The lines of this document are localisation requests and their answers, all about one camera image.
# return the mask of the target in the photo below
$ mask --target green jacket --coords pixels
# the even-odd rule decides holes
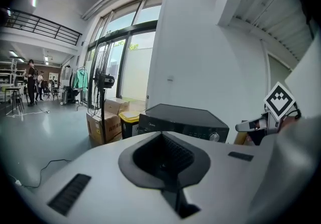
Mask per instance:
[[[73,87],[74,88],[82,88],[84,92],[87,91],[88,87],[88,73],[84,69],[79,69],[74,78]]]

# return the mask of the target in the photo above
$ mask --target black cable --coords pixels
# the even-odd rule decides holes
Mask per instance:
[[[46,167],[44,167],[44,168],[42,168],[42,169],[40,170],[40,181],[39,181],[38,186],[26,186],[26,185],[22,185],[22,186],[23,186],[23,187],[29,187],[29,188],[38,188],[38,187],[40,186],[40,184],[41,184],[41,178],[42,178],[42,176],[41,176],[41,172],[42,172],[45,168],[47,168],[51,162],[59,162],[59,161],[71,162],[70,160],[66,160],[66,159],[61,159],[61,160],[52,160],[52,161],[48,162],[48,164],[47,164],[47,166],[46,166]]]
[[[43,113],[46,113],[46,114],[49,114],[49,113],[50,113],[49,110],[43,111],[43,110],[38,106],[37,101],[35,101],[35,104],[36,104],[36,106],[39,108],[39,110],[41,110]]]
[[[298,110],[293,110],[293,111],[290,111],[286,116],[289,116],[291,113],[294,113],[294,112],[296,112],[296,111],[298,111]]]

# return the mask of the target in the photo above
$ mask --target black clothing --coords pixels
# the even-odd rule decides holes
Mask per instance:
[[[35,74],[35,68],[34,67],[30,67],[28,74],[31,75],[30,77],[28,77],[28,95],[30,98],[30,103],[34,103],[35,102],[35,93],[34,93],[34,89],[35,89],[35,80],[34,80],[34,74]]]
[[[28,75],[31,75],[31,76],[28,77],[28,84],[35,85],[34,74],[35,74],[35,68],[34,67],[30,67],[30,69],[28,71]]]
[[[40,95],[39,99],[42,100],[42,97],[41,97],[42,96],[42,88],[41,87],[39,87],[39,93],[36,94],[36,100],[38,99],[38,95]]]

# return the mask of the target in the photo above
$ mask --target cardboard box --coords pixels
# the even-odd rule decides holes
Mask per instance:
[[[122,136],[121,136],[121,133],[119,133],[118,135],[114,136],[113,139],[108,142],[108,144],[120,141],[121,139],[122,139]]]
[[[91,116],[89,113],[87,113],[87,127],[88,133],[91,136],[91,138],[102,145],[103,139],[102,126],[100,121],[100,111],[94,116]],[[105,131],[106,142],[108,143],[109,141],[114,139],[116,135],[121,133],[120,118],[115,114],[105,112]]]
[[[104,105],[105,111],[118,115],[123,111],[129,110],[129,102],[119,98],[108,98]]]

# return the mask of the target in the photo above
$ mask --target control panel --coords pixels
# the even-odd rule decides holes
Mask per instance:
[[[228,129],[184,125],[141,114],[139,116],[138,134],[155,131],[174,131],[187,136],[222,143],[226,141],[229,132]]]

